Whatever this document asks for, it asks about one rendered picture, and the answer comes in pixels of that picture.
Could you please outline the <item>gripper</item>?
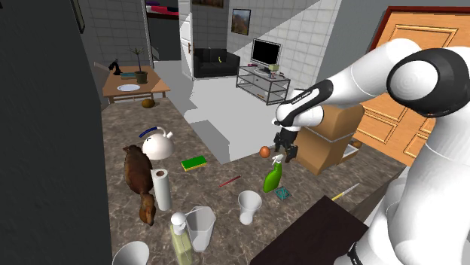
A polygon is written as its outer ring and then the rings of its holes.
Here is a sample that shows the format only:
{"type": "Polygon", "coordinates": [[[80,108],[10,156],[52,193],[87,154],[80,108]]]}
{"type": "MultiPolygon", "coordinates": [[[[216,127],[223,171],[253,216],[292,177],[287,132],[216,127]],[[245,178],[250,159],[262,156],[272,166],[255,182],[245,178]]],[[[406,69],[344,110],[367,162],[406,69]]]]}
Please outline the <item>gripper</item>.
{"type": "Polygon", "coordinates": [[[275,135],[275,152],[279,152],[280,146],[282,145],[286,152],[285,162],[289,163],[291,159],[296,158],[298,153],[298,146],[293,145],[297,138],[298,131],[290,131],[286,128],[282,128],[280,132],[275,135]]]}

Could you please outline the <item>green spray bottle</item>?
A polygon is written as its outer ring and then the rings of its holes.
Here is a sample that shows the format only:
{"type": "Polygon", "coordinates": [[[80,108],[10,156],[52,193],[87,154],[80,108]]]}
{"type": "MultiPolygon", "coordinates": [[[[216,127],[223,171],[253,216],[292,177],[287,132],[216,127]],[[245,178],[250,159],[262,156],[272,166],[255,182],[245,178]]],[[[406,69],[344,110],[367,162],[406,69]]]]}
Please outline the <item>green spray bottle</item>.
{"type": "Polygon", "coordinates": [[[273,170],[264,179],[263,192],[269,193],[279,186],[282,177],[282,159],[284,155],[278,154],[273,157],[273,170]]]}

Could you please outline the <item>small teal square tile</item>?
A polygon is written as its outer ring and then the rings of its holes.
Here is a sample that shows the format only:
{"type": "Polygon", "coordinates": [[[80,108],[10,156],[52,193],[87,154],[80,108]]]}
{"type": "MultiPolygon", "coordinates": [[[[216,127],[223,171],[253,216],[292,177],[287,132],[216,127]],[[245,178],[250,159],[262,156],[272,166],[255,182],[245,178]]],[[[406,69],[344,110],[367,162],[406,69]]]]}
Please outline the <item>small teal square tile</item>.
{"type": "Polygon", "coordinates": [[[284,186],[278,187],[277,189],[275,189],[274,192],[281,201],[291,196],[290,192],[284,186]]]}

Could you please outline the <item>large tan loaf-shaped box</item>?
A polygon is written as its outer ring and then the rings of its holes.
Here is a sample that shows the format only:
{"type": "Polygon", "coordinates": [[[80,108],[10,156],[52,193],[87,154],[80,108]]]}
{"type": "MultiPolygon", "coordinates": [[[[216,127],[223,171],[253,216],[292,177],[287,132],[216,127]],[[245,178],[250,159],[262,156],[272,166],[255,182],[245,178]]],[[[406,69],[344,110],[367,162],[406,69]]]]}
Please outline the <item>large tan loaf-shaped box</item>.
{"type": "Polygon", "coordinates": [[[318,126],[303,127],[295,140],[298,147],[296,161],[315,175],[348,159],[348,156],[344,156],[346,147],[365,113],[362,105],[350,108],[331,105],[322,107],[322,122],[318,126]]]}

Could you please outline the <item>red pencil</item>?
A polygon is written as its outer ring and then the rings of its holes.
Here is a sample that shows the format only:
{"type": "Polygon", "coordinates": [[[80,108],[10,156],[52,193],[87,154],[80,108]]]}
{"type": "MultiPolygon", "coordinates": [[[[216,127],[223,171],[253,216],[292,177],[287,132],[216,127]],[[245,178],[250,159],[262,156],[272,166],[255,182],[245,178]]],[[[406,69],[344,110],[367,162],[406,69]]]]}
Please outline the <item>red pencil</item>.
{"type": "Polygon", "coordinates": [[[235,180],[237,180],[237,179],[239,179],[239,178],[241,178],[241,175],[238,175],[237,177],[234,177],[234,178],[232,178],[232,179],[230,179],[230,180],[228,180],[228,181],[226,181],[226,182],[220,184],[218,187],[223,187],[223,186],[225,186],[225,185],[227,185],[227,184],[230,184],[231,182],[233,182],[233,181],[235,181],[235,180]]]}

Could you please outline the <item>white cup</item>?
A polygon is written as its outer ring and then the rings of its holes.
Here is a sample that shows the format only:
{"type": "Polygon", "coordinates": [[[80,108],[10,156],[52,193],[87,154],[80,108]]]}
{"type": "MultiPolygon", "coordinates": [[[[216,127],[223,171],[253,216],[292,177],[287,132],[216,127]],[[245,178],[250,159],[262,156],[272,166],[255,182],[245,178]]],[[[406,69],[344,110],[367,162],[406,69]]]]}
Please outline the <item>white cup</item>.
{"type": "Polygon", "coordinates": [[[240,205],[240,222],[244,225],[250,225],[254,214],[261,207],[261,196],[252,190],[244,190],[238,196],[238,203],[240,205]]]}

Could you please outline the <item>glass television stand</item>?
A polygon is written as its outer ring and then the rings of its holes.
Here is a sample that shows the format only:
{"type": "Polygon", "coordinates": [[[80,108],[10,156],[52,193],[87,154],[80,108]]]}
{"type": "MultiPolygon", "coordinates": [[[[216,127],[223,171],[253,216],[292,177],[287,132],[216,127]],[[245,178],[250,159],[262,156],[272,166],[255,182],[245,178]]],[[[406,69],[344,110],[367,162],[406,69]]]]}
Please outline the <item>glass television stand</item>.
{"type": "Polygon", "coordinates": [[[240,66],[237,87],[263,101],[275,105],[286,100],[291,80],[279,72],[282,45],[255,38],[250,65],[240,66]]]}

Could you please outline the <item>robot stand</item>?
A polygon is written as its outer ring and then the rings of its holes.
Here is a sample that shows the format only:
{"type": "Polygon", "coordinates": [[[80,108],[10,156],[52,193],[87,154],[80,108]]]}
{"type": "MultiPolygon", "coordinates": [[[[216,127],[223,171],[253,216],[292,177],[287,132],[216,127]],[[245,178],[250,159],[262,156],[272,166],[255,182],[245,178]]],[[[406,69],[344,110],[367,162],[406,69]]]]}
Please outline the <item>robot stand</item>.
{"type": "Polygon", "coordinates": [[[324,196],[249,265],[333,265],[368,227],[324,196]]]}

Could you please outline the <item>green and yellow sponge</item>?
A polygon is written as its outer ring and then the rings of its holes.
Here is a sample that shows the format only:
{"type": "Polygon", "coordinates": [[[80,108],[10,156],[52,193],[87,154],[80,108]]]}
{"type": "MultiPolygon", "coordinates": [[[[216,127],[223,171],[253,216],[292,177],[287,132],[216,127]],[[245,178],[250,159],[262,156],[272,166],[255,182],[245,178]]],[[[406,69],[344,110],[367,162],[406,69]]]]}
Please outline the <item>green and yellow sponge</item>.
{"type": "Polygon", "coordinates": [[[192,169],[199,168],[201,166],[205,166],[207,163],[204,156],[193,157],[188,160],[184,160],[181,162],[182,168],[187,172],[192,169]]]}

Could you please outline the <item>black sofa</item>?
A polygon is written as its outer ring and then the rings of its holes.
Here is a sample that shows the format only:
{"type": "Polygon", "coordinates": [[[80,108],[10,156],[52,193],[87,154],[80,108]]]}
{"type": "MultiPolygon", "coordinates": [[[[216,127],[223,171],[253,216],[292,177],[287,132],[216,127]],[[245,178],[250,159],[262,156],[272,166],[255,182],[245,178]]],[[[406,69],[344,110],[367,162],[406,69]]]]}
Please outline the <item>black sofa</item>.
{"type": "Polygon", "coordinates": [[[240,57],[221,48],[194,50],[194,77],[215,78],[238,75],[240,57]]]}

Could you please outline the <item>clear grey measuring jug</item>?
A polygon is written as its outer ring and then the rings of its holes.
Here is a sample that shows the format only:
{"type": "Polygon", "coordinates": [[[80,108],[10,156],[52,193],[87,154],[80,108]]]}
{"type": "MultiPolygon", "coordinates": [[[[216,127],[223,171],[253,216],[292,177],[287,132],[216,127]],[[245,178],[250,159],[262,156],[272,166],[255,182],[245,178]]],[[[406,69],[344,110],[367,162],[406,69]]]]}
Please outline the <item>clear grey measuring jug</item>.
{"type": "Polygon", "coordinates": [[[216,216],[208,206],[195,206],[185,214],[186,227],[195,252],[204,252],[209,246],[216,216]]]}

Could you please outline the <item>white paper towel roll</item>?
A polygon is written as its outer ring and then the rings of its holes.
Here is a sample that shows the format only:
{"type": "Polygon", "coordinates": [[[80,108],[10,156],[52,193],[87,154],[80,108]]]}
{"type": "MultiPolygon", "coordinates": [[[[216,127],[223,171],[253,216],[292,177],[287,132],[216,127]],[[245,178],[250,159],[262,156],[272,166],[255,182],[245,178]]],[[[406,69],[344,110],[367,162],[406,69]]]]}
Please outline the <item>white paper towel roll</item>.
{"type": "Polygon", "coordinates": [[[151,177],[159,210],[165,212],[172,207],[169,177],[166,169],[152,169],[151,177]]]}

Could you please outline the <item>pale green soap dispenser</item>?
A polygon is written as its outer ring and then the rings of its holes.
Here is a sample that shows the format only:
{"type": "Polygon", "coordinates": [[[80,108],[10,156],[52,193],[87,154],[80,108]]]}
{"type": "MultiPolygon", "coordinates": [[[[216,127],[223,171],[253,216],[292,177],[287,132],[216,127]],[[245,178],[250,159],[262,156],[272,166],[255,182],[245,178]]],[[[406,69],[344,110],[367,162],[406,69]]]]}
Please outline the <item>pale green soap dispenser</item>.
{"type": "Polygon", "coordinates": [[[186,231],[186,217],[183,212],[176,212],[171,217],[170,232],[179,265],[192,265],[192,244],[186,231]]]}

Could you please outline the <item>white door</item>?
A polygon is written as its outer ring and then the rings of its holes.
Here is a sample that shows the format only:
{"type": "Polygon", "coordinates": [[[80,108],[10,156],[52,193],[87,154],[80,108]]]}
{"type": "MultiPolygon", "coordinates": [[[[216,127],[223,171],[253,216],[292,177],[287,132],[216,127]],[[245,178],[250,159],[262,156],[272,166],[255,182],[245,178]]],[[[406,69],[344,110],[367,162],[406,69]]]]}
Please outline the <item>white door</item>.
{"type": "Polygon", "coordinates": [[[179,11],[179,34],[181,45],[182,73],[190,80],[193,79],[193,41],[192,19],[190,14],[179,11]]]}

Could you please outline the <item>wooden side table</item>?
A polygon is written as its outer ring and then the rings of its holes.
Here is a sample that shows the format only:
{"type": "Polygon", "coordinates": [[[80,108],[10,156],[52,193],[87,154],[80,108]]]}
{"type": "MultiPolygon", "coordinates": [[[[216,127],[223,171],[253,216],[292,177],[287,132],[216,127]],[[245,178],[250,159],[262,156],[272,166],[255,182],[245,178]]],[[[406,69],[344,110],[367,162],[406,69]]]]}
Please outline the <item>wooden side table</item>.
{"type": "Polygon", "coordinates": [[[110,103],[126,99],[141,99],[145,97],[154,98],[155,93],[161,93],[166,97],[166,92],[170,91],[169,86],[158,76],[151,66],[142,66],[140,54],[143,48],[130,48],[138,60],[137,66],[123,66],[119,75],[113,73],[118,68],[118,61],[115,60],[110,65],[110,74],[102,88],[103,96],[110,103]]]}

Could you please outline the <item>orange wooden door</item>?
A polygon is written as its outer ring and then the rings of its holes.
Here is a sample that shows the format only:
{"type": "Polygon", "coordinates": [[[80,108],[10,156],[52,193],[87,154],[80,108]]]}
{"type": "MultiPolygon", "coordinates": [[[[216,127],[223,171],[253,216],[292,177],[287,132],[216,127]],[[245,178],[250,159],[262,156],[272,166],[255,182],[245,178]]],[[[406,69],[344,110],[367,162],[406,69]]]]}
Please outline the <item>orange wooden door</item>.
{"type": "MultiPolygon", "coordinates": [[[[422,49],[470,47],[470,8],[389,7],[374,36],[374,49],[395,38],[408,38],[422,49]]],[[[354,137],[410,166],[435,120],[399,105],[386,93],[362,103],[365,114],[354,137]]]]}

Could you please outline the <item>white bowl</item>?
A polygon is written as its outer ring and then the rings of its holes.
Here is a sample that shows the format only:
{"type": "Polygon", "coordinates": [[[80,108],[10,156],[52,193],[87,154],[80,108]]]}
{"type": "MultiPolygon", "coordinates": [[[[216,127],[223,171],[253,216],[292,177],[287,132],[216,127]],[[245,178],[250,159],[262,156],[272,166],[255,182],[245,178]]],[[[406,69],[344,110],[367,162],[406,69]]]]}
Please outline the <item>white bowl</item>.
{"type": "Polygon", "coordinates": [[[117,251],[111,265],[147,265],[149,254],[149,247],[146,243],[129,242],[117,251]]]}

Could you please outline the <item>framed landscape wall picture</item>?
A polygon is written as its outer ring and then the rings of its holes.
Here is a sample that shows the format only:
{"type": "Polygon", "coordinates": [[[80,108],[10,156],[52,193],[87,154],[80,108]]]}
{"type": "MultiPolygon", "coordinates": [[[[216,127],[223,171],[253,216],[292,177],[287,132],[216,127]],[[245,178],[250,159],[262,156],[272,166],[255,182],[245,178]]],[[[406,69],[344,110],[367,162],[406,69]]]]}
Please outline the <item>framed landscape wall picture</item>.
{"type": "Polygon", "coordinates": [[[241,35],[249,34],[251,11],[249,9],[233,9],[231,31],[241,35]]]}

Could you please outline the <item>wide framed wall picture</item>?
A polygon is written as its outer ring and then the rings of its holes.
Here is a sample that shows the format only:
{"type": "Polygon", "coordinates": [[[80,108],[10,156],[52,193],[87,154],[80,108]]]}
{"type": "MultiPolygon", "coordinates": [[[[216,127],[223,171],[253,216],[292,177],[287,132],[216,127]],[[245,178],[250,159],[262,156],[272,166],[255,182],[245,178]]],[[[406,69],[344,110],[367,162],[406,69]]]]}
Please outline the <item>wide framed wall picture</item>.
{"type": "Polygon", "coordinates": [[[192,0],[192,4],[210,6],[213,8],[223,8],[224,0],[192,0]]]}

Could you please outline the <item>dark framed wall picture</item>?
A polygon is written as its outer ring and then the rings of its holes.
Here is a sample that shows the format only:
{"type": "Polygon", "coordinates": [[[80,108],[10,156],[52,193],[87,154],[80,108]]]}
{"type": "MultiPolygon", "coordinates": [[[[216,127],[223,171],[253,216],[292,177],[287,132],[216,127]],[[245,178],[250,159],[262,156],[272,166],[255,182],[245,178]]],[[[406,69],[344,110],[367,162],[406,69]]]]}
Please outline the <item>dark framed wall picture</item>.
{"type": "Polygon", "coordinates": [[[78,24],[78,30],[81,34],[83,34],[84,29],[85,29],[85,22],[84,22],[84,17],[83,17],[82,11],[81,11],[79,1],[78,0],[71,0],[71,4],[72,4],[72,9],[73,9],[74,14],[75,14],[76,22],[78,24]]]}

